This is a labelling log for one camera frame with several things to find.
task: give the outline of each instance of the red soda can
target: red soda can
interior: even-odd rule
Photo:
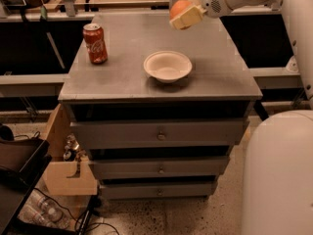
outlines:
[[[103,63],[108,59],[104,30],[96,23],[90,23],[83,27],[83,36],[86,42],[90,62]]]

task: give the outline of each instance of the floor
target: floor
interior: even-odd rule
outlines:
[[[290,109],[290,103],[266,106],[270,115]],[[31,136],[45,128],[48,116],[49,112],[41,113],[32,122],[23,113],[1,114],[0,122],[10,126],[15,135]],[[107,223],[120,235],[240,235],[246,145],[253,130],[261,123],[254,113],[249,120],[242,142],[233,149],[231,160],[219,177],[217,189],[209,198],[102,202],[97,209],[101,217],[94,216],[90,223]],[[63,199],[63,204],[72,205],[70,201]],[[108,225],[90,226],[92,228],[95,229],[88,232],[90,235],[117,234]]]

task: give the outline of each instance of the water bottle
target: water bottle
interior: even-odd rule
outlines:
[[[41,226],[57,228],[57,225],[42,215],[38,210],[29,204],[25,204],[19,213],[19,219],[25,223],[32,223]]]
[[[58,228],[67,229],[69,227],[68,216],[53,200],[38,191],[33,191],[29,196],[29,202],[31,205],[40,208],[44,212],[44,215],[54,222]]]

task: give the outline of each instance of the white bowl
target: white bowl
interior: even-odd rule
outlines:
[[[186,76],[192,68],[188,57],[174,51],[155,52],[144,62],[146,73],[164,83],[174,82]]]

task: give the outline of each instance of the drawer knob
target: drawer knob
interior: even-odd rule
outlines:
[[[158,191],[157,191],[157,195],[158,195],[159,197],[163,196],[162,190],[158,190]]]
[[[157,139],[159,141],[164,141],[166,139],[166,135],[162,131],[160,131],[157,135]]]
[[[158,169],[158,173],[159,173],[159,174],[164,174],[164,169],[163,169],[162,166]]]

